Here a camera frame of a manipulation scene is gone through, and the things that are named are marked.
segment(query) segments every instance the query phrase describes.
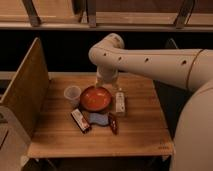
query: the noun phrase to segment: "wooden tabletop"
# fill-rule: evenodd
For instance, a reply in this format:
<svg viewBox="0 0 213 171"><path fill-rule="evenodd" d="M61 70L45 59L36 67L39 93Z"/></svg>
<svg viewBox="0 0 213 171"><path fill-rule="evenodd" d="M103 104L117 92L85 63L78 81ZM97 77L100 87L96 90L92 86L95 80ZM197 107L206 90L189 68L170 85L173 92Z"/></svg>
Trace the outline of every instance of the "wooden tabletop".
<svg viewBox="0 0 213 171"><path fill-rule="evenodd" d="M171 155L173 143L152 80L121 74L118 83L126 95L126 116L118 117L118 135L109 127L92 125L83 134L71 118L73 110L63 96L68 85L84 90L95 75L71 75L51 79L32 142L30 158L110 157ZM115 97L115 90L106 88Z"/></svg>

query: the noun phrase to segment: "small bottle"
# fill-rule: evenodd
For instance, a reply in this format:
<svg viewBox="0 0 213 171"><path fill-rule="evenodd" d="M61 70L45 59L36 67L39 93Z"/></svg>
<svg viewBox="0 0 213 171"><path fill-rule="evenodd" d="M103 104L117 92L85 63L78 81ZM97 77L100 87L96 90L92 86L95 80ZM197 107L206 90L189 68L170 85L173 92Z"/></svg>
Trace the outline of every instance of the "small bottle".
<svg viewBox="0 0 213 171"><path fill-rule="evenodd" d="M125 116L125 95L121 88L115 95L115 113L117 116Z"/></svg>

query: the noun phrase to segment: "wooden divider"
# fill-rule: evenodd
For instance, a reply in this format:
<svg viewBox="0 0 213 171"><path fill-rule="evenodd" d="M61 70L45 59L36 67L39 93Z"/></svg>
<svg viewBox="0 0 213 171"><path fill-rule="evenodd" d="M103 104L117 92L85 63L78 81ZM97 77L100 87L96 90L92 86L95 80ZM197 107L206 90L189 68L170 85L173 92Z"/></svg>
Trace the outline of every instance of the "wooden divider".
<svg viewBox="0 0 213 171"><path fill-rule="evenodd" d="M36 38L0 101L0 113L27 144L48 85L42 45Z"/></svg>

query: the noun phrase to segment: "wooden panel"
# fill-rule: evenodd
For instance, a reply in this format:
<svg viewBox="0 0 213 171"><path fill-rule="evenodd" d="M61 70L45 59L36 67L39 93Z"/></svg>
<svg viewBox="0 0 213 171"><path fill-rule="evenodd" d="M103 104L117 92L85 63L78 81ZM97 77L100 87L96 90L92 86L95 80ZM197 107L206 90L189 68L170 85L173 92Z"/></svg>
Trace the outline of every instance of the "wooden panel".
<svg viewBox="0 0 213 171"><path fill-rule="evenodd" d="M97 23L173 24L177 13L96 12Z"/></svg>
<svg viewBox="0 0 213 171"><path fill-rule="evenodd" d="M0 0L0 21L28 21L21 0Z"/></svg>
<svg viewBox="0 0 213 171"><path fill-rule="evenodd" d="M75 13L71 0L33 0L33 3L42 22L78 22L83 11L82 9Z"/></svg>
<svg viewBox="0 0 213 171"><path fill-rule="evenodd" d="M42 22L76 23L84 10L84 0L33 0L33 4ZM0 0L0 21L28 21L22 0Z"/></svg>
<svg viewBox="0 0 213 171"><path fill-rule="evenodd" d="M48 85L41 42L36 38L0 101L4 118L24 139L34 131Z"/></svg>
<svg viewBox="0 0 213 171"><path fill-rule="evenodd" d="M63 97L63 91L68 85L78 85L83 90L94 82L94 75L82 74L51 80L29 147L29 157L172 154L172 141L152 80L140 76L119 76L119 84L127 97L127 115L118 118L118 135L114 135L109 127L98 126L93 126L90 132L82 134L70 116L73 109L69 101ZM114 112L115 90L110 86L105 87L113 95L110 111Z"/></svg>

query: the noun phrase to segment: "bowl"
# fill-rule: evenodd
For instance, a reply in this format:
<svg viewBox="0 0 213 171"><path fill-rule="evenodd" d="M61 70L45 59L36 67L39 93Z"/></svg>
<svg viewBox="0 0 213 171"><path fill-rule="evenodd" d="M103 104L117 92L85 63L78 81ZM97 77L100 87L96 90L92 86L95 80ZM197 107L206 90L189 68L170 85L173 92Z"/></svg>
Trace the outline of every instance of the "bowl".
<svg viewBox="0 0 213 171"><path fill-rule="evenodd" d="M81 106L90 112L104 110L110 105L112 96L104 87L90 86L80 96Z"/></svg>

